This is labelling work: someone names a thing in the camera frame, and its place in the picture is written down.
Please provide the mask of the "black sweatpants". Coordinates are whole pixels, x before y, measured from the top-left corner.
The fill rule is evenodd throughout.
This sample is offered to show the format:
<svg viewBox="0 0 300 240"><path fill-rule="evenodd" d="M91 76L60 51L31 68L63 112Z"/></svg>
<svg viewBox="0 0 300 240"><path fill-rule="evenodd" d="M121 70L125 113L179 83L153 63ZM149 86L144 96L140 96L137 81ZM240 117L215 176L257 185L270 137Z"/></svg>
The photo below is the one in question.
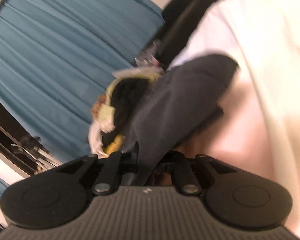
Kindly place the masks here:
<svg viewBox="0 0 300 240"><path fill-rule="evenodd" d="M238 67L232 58L210 54L167 71L134 111L122 151L139 146L138 171L123 185L142 186L164 155L203 123L217 107Z"/></svg>

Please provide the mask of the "pile of clothes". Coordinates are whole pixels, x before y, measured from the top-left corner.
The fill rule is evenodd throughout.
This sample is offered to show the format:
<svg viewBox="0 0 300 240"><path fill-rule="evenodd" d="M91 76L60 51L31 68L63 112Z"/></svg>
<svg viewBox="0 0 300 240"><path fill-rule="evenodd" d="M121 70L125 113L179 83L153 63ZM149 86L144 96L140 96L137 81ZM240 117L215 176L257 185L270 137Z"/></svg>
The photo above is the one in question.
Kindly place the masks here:
<svg viewBox="0 0 300 240"><path fill-rule="evenodd" d="M163 74L161 67L139 67L113 73L114 81L91 108L93 121L88 142L92 155L107 158L117 151L125 137L122 135L136 106L146 90Z"/></svg>

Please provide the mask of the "clear plastic bag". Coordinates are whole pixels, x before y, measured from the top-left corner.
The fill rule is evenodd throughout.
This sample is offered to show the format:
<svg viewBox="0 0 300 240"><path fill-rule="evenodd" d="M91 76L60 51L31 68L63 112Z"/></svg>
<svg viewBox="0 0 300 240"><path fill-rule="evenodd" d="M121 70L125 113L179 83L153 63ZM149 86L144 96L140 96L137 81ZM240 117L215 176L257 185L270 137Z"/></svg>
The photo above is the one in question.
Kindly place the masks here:
<svg viewBox="0 0 300 240"><path fill-rule="evenodd" d="M137 67L154 67L160 66L160 62L156 59L157 50L160 46L159 40L154 40L144 50L142 50L135 58Z"/></svg>

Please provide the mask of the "dark window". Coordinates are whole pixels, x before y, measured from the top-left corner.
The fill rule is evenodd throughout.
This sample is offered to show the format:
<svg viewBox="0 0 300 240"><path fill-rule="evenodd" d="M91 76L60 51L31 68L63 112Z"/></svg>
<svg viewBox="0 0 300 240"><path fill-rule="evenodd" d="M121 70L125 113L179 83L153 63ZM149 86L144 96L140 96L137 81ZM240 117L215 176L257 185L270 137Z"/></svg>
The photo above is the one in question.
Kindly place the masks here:
<svg viewBox="0 0 300 240"><path fill-rule="evenodd" d="M0 103L0 153L26 174L33 176L36 164L20 153L14 153L12 146L19 145L28 132Z"/></svg>

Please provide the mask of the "large blue curtain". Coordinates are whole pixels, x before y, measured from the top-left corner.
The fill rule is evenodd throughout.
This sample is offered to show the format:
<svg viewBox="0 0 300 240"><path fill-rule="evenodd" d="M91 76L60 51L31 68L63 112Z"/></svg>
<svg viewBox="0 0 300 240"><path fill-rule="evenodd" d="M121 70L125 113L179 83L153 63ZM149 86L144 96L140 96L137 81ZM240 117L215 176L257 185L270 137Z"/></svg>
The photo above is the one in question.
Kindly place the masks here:
<svg viewBox="0 0 300 240"><path fill-rule="evenodd" d="M92 105L163 24L151 0L3 0L0 103L63 163L86 155Z"/></svg>

